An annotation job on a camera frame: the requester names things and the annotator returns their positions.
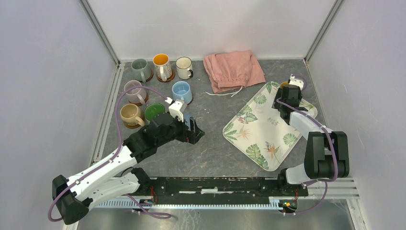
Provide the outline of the floral leaf print tray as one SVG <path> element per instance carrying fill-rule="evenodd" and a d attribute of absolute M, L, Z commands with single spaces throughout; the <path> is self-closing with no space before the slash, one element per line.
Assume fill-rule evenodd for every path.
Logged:
<path fill-rule="evenodd" d="M 224 138 L 269 172 L 279 168 L 302 137 L 272 108 L 279 86 L 266 83 L 223 128 Z"/>

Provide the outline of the light blue ceramic mug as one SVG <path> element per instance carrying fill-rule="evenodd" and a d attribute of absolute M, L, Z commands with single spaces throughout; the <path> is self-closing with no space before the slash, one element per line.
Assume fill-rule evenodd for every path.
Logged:
<path fill-rule="evenodd" d="M 172 86 L 172 99 L 182 100 L 186 104 L 190 104 L 193 100 L 193 95 L 190 85 L 185 81 L 179 81 Z"/>

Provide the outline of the floral mug green inside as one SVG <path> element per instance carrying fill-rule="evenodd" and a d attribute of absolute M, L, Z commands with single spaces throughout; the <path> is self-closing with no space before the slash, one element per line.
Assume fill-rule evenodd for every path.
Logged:
<path fill-rule="evenodd" d="M 144 116 L 145 116 L 146 120 L 151 121 L 157 115 L 165 113 L 165 112 L 166 112 L 166 108 L 164 105 L 162 105 L 160 103 L 152 103 L 146 107 L 146 109 L 144 111 Z"/>

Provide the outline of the beige ceramic mug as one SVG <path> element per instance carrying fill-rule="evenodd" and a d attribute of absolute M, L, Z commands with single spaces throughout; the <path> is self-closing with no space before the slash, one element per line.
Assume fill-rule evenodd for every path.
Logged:
<path fill-rule="evenodd" d="M 140 107 L 135 104 L 126 104 L 120 110 L 120 117 L 123 122 L 129 125 L 139 124 L 145 126 L 144 115 Z"/>

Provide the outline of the lilac ceramic mug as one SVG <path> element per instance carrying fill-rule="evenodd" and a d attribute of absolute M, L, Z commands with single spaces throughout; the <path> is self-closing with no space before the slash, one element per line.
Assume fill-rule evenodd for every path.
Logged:
<path fill-rule="evenodd" d="M 148 93 L 144 88 L 139 88 L 142 86 L 141 82 L 137 80 L 130 80 L 128 81 L 125 86 L 124 90 L 126 91 L 126 97 L 133 103 L 145 103 L 146 97 L 148 97 Z"/>

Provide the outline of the white mug black rim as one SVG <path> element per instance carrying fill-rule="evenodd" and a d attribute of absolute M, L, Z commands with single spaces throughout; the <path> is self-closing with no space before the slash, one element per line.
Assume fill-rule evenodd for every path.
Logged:
<path fill-rule="evenodd" d="M 176 60 L 176 68 L 179 78 L 187 80 L 194 76 L 192 60 L 189 57 L 180 57 Z"/>

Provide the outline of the white mug orange inside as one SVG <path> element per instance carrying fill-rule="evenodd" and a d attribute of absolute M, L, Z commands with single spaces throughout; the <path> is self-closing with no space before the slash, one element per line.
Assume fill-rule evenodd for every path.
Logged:
<path fill-rule="evenodd" d="M 169 78 L 173 72 L 169 57 L 166 54 L 157 54 L 153 58 L 153 64 L 156 69 L 156 74 L 164 81 Z"/>

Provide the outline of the grey green ceramic mug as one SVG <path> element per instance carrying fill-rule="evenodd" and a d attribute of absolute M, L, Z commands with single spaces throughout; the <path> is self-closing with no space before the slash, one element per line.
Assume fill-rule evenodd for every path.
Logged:
<path fill-rule="evenodd" d="M 139 58 L 131 63 L 134 78 L 140 82 L 148 82 L 153 77 L 153 70 L 145 59 Z"/>

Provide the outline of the blue butterfly mug orange inside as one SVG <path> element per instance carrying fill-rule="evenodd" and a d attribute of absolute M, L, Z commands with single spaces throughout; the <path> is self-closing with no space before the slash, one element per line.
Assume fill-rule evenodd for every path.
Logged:
<path fill-rule="evenodd" d="M 284 86 L 286 86 L 286 85 L 288 85 L 288 84 L 289 84 L 289 82 L 287 82 L 287 81 L 286 81 L 286 82 L 283 82 L 283 83 L 280 84 L 280 88 L 283 88 Z"/>

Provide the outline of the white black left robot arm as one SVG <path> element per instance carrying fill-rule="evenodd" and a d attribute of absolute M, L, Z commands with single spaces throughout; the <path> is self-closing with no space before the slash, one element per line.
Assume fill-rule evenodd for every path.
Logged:
<path fill-rule="evenodd" d="M 118 148 L 100 162 L 68 178 L 59 175 L 52 180 L 53 203 L 48 211 L 51 222 L 66 225 L 82 219 L 92 208 L 122 194 L 145 195 L 150 181 L 130 173 L 123 179 L 114 176 L 156 154 L 159 147 L 173 141 L 196 144 L 205 132 L 195 119 L 179 121 L 169 113 L 157 115 L 148 125 L 120 140 Z"/>

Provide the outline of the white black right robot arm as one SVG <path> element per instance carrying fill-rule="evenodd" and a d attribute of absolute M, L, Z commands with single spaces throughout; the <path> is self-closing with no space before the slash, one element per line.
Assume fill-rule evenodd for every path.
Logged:
<path fill-rule="evenodd" d="M 277 191 L 290 195 L 296 184 L 309 186 L 317 181 L 333 182 L 350 173 L 348 137 L 345 132 L 334 131 L 313 118 L 308 110 L 300 106 L 301 88 L 286 84 L 276 93 L 272 107 L 280 117 L 306 139 L 304 162 L 284 169 L 284 178 L 277 181 Z"/>

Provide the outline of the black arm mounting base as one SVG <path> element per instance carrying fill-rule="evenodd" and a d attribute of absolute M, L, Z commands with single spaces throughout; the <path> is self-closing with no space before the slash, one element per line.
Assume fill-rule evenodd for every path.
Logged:
<path fill-rule="evenodd" d="M 142 168 L 130 171 L 140 187 L 133 196 L 152 198 L 157 205 L 264 205 L 271 197 L 308 196 L 301 185 L 278 177 L 149 177 Z"/>

